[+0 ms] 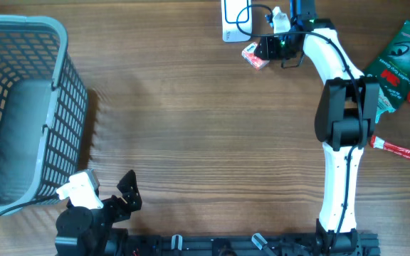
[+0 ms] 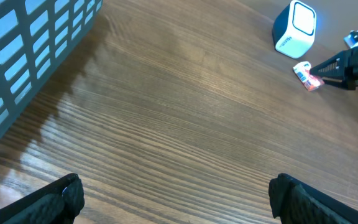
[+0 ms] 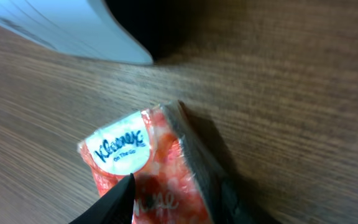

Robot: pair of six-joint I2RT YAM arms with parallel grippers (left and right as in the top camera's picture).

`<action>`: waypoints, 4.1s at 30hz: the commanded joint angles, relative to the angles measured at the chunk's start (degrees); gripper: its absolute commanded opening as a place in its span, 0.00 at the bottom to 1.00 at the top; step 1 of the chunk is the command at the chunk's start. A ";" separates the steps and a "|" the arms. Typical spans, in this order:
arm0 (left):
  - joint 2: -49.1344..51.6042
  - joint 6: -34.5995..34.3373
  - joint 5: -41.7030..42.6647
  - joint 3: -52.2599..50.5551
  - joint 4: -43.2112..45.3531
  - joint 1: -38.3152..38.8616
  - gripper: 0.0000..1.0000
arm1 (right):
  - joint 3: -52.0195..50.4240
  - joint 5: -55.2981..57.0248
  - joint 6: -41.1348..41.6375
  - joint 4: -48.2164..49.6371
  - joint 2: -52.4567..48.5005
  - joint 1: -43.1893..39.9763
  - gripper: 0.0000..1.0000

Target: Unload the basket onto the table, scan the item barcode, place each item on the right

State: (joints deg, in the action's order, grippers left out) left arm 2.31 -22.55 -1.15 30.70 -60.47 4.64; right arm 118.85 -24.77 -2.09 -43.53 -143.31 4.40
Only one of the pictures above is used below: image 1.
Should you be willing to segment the small red tissue pack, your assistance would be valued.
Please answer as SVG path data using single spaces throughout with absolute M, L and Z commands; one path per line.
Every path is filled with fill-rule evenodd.
M 262 60 L 255 55 L 257 46 L 256 42 L 252 42 L 242 50 L 241 55 L 253 68 L 260 70 L 269 64 L 269 60 Z

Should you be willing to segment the mint toilet wipes pack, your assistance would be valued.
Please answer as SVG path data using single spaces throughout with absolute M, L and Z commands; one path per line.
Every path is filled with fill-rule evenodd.
M 396 110 L 389 101 L 389 98 L 385 96 L 382 89 L 379 90 L 378 102 L 377 102 L 377 113 L 375 118 L 375 123 L 378 124 L 380 117 L 385 113 L 393 113 Z

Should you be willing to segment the green 3M gloves pack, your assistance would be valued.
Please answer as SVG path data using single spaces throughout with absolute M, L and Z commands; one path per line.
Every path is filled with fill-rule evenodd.
M 410 21 L 386 48 L 364 69 L 367 77 L 375 77 L 390 103 L 397 110 L 410 91 Z

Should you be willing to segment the red Nescafe sachet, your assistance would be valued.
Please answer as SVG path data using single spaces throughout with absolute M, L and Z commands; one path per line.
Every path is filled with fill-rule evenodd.
M 405 159 L 410 160 L 410 149 L 391 144 L 378 136 L 372 136 L 370 145 L 372 148 L 390 151 L 391 153 L 397 154 L 404 157 Z

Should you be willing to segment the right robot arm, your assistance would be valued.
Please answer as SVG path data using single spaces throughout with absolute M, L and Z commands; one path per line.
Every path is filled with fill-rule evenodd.
M 317 220 L 317 250 L 351 253 L 357 249 L 354 202 L 359 163 L 373 135 L 379 82 L 355 67 L 340 44 L 331 20 L 318 18 L 314 1 L 291 1 L 266 14 L 272 34 L 259 35 L 255 54 L 285 63 L 311 59 L 324 85 L 315 114 L 315 136 L 325 155 L 325 190 Z

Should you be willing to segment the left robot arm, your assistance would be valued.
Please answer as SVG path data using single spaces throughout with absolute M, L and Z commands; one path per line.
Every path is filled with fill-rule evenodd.
M 128 231 L 113 228 L 142 207 L 135 172 L 130 170 L 120 179 L 120 197 L 99 199 L 99 185 L 95 172 L 86 169 L 56 190 L 60 199 L 69 200 L 56 221 L 58 255 L 139 255 L 140 246 L 131 241 Z

